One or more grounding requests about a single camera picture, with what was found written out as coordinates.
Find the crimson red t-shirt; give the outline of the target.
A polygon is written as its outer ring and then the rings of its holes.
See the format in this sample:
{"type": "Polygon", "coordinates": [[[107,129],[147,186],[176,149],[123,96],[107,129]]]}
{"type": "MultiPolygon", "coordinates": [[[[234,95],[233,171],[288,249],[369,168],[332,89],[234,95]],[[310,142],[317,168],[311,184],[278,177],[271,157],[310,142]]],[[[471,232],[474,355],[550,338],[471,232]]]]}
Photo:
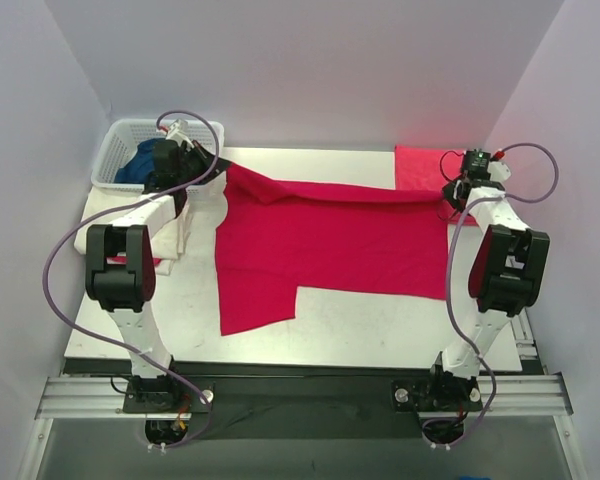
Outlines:
{"type": "Polygon", "coordinates": [[[438,193],[280,181],[234,165],[216,229],[220,332],[296,315],[299,288],[445,297],[438,193]]]}

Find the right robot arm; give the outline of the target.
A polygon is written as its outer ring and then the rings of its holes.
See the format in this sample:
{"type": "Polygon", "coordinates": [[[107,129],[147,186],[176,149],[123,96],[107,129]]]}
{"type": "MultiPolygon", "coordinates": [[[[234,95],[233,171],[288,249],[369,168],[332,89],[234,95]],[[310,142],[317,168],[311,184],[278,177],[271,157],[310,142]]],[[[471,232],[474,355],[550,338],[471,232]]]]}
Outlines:
{"type": "Polygon", "coordinates": [[[559,168],[553,154],[539,144],[521,142],[493,153],[480,149],[465,151],[458,175],[442,188],[444,201],[459,214],[445,273],[445,304],[457,339],[440,354],[445,373],[429,377],[423,383],[424,399],[431,406],[445,408],[456,400],[459,386],[452,376],[475,379],[487,368],[484,356],[502,328],[537,301],[550,238],[522,221],[510,202],[540,203],[553,194],[558,181],[559,168]],[[504,187],[511,172],[503,158],[519,148],[539,150],[553,168],[549,190],[537,198],[523,198],[504,187]],[[453,309],[452,270],[467,217],[475,220],[482,239],[467,280],[472,304],[465,317],[458,319],[453,309]]]}

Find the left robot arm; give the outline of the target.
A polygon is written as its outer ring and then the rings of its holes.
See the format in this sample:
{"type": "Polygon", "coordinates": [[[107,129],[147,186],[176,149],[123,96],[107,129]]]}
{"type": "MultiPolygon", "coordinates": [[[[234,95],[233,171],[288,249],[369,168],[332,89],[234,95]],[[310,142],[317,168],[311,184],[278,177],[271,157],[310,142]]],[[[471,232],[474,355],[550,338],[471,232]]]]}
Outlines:
{"type": "Polygon", "coordinates": [[[159,139],[152,147],[153,171],[141,198],[148,202],[106,224],[86,230],[86,293],[113,319],[123,342],[131,348],[131,373],[153,380],[146,398],[162,412],[175,409],[182,387],[166,377],[172,355],[154,319],[151,300],[156,289],[151,239],[169,223],[181,223],[189,208],[180,186],[195,179],[208,182],[229,163],[198,141],[159,139]]]}

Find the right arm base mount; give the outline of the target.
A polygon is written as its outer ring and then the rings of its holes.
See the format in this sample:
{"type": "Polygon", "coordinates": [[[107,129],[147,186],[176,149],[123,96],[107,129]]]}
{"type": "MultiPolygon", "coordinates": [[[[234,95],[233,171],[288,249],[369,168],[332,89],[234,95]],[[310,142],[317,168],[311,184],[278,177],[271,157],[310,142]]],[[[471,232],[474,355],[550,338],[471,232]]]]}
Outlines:
{"type": "Polygon", "coordinates": [[[456,377],[437,367],[393,380],[391,389],[394,409],[400,412],[464,414],[483,407],[475,377],[456,377]]]}

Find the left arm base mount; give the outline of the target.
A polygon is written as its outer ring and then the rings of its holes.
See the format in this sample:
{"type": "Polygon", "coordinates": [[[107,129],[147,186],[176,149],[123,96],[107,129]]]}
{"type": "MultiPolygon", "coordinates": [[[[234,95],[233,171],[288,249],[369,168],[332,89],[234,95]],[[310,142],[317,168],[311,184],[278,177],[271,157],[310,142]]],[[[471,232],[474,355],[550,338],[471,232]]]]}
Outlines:
{"type": "Polygon", "coordinates": [[[210,406],[171,377],[133,376],[127,385],[122,411],[127,414],[202,413],[210,406]]]}

